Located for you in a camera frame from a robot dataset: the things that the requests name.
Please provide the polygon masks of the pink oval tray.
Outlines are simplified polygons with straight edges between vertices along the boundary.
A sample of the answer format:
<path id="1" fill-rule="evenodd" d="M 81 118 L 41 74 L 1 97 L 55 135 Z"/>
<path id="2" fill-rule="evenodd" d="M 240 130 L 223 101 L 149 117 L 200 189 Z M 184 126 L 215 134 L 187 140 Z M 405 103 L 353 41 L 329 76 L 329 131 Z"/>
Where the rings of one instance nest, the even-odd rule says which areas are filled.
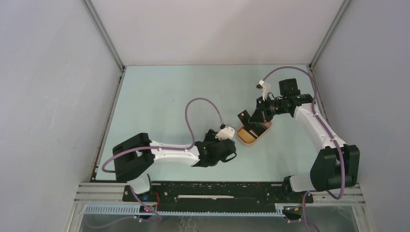
<path id="1" fill-rule="evenodd" d="M 242 120 L 242 126 L 236 132 L 236 137 L 245 146 L 252 146 L 264 136 L 272 126 L 272 122 L 250 123 Z"/>

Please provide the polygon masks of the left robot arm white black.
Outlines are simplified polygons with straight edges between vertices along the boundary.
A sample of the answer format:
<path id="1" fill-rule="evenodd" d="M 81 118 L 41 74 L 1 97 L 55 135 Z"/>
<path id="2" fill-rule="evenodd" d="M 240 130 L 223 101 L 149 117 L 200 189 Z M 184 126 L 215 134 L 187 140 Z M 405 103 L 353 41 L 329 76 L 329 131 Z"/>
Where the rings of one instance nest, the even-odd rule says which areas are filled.
<path id="1" fill-rule="evenodd" d="M 160 163 L 183 164 L 190 167 L 212 167 L 218 162 L 229 162 L 236 157 L 233 141 L 235 129 L 210 129 L 203 141 L 188 145 L 168 145 L 151 140 L 147 133 L 139 133 L 116 145 L 113 149 L 116 181 L 128 183 L 134 195 L 148 201 L 153 195 L 147 169 Z"/>

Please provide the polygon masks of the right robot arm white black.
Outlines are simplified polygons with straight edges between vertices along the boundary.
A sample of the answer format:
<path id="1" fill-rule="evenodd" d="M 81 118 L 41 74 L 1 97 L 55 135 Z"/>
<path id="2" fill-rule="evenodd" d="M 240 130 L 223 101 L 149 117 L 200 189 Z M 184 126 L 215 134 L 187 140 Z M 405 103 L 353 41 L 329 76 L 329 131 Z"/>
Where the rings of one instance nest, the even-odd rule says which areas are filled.
<path id="1" fill-rule="evenodd" d="M 310 94 L 301 94 L 297 80 L 285 79 L 279 82 L 280 96 L 268 96 L 269 84 L 261 80 L 257 88 L 263 95 L 256 100 L 252 115 L 247 110 L 238 114 L 242 126 L 237 132 L 253 140 L 259 139 L 270 128 L 276 115 L 289 114 L 302 124 L 318 151 L 310 171 L 305 174 L 284 178 L 282 198 L 294 202 L 304 191 L 330 191 L 349 188 L 357 184 L 360 150 L 356 145 L 348 145 L 330 128 L 319 109 L 313 104 Z"/>

